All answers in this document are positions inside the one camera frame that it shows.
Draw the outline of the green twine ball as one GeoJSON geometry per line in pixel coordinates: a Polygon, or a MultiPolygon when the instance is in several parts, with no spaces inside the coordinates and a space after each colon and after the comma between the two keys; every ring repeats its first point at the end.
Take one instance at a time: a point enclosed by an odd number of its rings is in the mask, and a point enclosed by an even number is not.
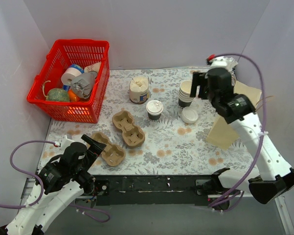
{"type": "Polygon", "coordinates": [[[70,102],[70,97],[67,91],[59,88],[49,90],[46,95],[46,101],[55,102],[70,102]]]}

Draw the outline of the beige floral pouch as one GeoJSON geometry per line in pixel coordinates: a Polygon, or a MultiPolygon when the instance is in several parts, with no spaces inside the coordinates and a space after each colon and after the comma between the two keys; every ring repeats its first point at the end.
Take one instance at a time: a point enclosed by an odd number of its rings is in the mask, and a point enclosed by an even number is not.
{"type": "Polygon", "coordinates": [[[89,66],[86,66],[84,68],[84,72],[96,72],[96,73],[99,73],[100,67],[101,67],[101,62],[97,62],[97,63],[91,64],[89,66]]]}

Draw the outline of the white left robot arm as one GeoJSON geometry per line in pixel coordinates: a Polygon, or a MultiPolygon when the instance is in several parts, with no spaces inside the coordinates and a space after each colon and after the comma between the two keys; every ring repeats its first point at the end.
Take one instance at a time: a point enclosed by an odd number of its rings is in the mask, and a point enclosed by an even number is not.
{"type": "Polygon", "coordinates": [[[34,175],[36,181],[18,214],[7,225],[0,227],[0,235],[42,235],[52,221],[77,197],[93,195],[95,177],[88,170],[106,148],[87,135],[82,142],[64,136],[53,142],[62,154],[52,157],[34,175]]]}

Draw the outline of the black paper coffee cup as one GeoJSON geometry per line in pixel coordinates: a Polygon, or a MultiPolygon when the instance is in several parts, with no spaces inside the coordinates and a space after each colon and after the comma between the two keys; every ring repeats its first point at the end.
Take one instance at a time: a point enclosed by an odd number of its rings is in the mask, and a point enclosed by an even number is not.
{"type": "Polygon", "coordinates": [[[157,112],[157,113],[147,112],[147,113],[148,113],[148,118],[152,121],[157,121],[161,117],[161,112],[157,112]]]}

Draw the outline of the white cup lid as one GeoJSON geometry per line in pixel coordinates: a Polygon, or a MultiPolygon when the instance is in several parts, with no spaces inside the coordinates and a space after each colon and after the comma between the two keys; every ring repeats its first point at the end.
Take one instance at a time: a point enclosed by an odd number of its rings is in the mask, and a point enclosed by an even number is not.
{"type": "Polygon", "coordinates": [[[163,104],[158,100],[150,100],[146,104],[147,112],[151,112],[151,113],[162,112],[163,108],[164,108],[163,104]]]}

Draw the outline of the red plastic basket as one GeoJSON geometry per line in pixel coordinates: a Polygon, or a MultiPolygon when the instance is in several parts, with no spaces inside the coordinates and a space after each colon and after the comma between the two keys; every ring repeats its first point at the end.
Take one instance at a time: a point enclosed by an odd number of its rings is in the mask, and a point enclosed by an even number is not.
{"type": "Polygon", "coordinates": [[[97,123],[110,76],[109,42],[59,39],[27,101],[59,121],[97,123]]]}

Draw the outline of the grey crumpled cloth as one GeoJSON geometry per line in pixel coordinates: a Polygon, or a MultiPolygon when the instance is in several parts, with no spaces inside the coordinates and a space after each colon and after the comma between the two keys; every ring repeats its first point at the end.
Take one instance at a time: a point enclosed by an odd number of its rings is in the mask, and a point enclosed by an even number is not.
{"type": "Polygon", "coordinates": [[[97,72],[85,72],[71,81],[71,89],[79,98],[87,99],[90,97],[97,78],[97,72]]]}

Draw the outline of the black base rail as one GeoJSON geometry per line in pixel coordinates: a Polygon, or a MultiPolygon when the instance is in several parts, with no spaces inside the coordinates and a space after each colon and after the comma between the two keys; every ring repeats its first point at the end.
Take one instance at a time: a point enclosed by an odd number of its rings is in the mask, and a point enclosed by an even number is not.
{"type": "Polygon", "coordinates": [[[221,183],[222,171],[212,175],[90,175],[72,180],[77,192],[68,188],[65,196],[96,201],[98,206],[194,204],[207,206],[208,196],[230,189],[221,183]]]}

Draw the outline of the white tape roll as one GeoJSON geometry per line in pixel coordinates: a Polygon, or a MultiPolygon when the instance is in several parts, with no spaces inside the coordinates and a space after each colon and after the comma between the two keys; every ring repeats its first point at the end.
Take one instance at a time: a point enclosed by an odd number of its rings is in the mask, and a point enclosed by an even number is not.
{"type": "Polygon", "coordinates": [[[67,70],[62,74],[61,81],[63,85],[70,86],[72,80],[81,75],[81,72],[74,68],[67,68],[67,70]]]}

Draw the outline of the brown pulp cup carrier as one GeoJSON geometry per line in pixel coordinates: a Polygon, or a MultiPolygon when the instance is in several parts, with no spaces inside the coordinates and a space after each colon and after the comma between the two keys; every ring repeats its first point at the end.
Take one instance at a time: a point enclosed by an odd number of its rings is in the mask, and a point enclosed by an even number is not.
{"type": "Polygon", "coordinates": [[[135,124],[134,117],[126,110],[116,113],[112,122],[117,130],[122,132],[125,144],[130,148],[142,146],[145,141],[145,134],[140,126],[135,124]]]}

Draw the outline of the floral patterned table mat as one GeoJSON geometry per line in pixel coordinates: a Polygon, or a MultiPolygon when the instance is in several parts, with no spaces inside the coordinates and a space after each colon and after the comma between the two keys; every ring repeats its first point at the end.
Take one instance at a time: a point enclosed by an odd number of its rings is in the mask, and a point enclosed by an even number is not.
{"type": "Polygon", "coordinates": [[[83,134],[91,136],[100,131],[125,150],[125,159],[115,167],[98,158],[90,168],[94,175],[197,175],[211,174],[223,167],[246,172],[253,159],[240,140],[227,150],[206,141],[216,118],[208,101],[194,99],[191,107],[197,111],[198,120],[193,124],[182,121],[178,91],[181,82],[191,78],[191,68],[112,70],[98,123],[52,121],[47,139],[61,141],[69,134],[80,141],[83,134]],[[151,99],[163,103],[158,121],[148,118],[145,104],[134,104],[129,99],[130,81],[137,76],[148,78],[151,99]],[[133,115],[135,124],[145,133],[145,142],[140,147],[129,148],[113,125],[113,115],[123,110],[133,115]]]}

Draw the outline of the kraft paper bag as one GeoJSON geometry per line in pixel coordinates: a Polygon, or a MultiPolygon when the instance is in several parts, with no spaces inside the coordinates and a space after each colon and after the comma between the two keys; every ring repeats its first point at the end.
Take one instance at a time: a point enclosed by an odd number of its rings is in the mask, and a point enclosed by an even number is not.
{"type": "MultiPolygon", "coordinates": [[[[247,86],[239,81],[236,81],[234,85],[234,92],[246,95],[254,107],[257,106],[262,94],[260,89],[247,86]]],[[[206,141],[222,150],[227,150],[238,138],[236,131],[226,123],[222,116],[217,115],[206,141]]]]}

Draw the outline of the napkin pack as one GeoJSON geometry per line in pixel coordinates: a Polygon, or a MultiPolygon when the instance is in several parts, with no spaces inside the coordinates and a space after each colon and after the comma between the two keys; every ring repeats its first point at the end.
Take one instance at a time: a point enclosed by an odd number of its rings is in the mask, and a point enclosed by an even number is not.
{"type": "Polygon", "coordinates": [[[149,96],[149,78],[144,76],[132,78],[129,86],[130,101],[136,104],[142,104],[147,101],[149,96]]]}

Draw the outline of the stack of paper cups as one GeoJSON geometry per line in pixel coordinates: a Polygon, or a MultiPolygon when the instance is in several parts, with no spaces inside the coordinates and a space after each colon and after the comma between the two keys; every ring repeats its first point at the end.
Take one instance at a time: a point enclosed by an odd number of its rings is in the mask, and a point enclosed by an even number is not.
{"type": "Polygon", "coordinates": [[[182,81],[180,84],[178,104],[181,108],[189,107],[194,99],[190,96],[191,85],[191,80],[182,81]]]}

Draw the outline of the stack of white lids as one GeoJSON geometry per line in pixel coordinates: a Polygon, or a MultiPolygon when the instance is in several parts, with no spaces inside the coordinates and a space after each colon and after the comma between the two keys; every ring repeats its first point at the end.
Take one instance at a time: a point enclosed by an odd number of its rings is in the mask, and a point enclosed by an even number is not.
{"type": "Polygon", "coordinates": [[[199,115],[196,110],[191,107],[184,107],[181,112],[181,118],[185,123],[192,124],[195,123],[199,115]]]}

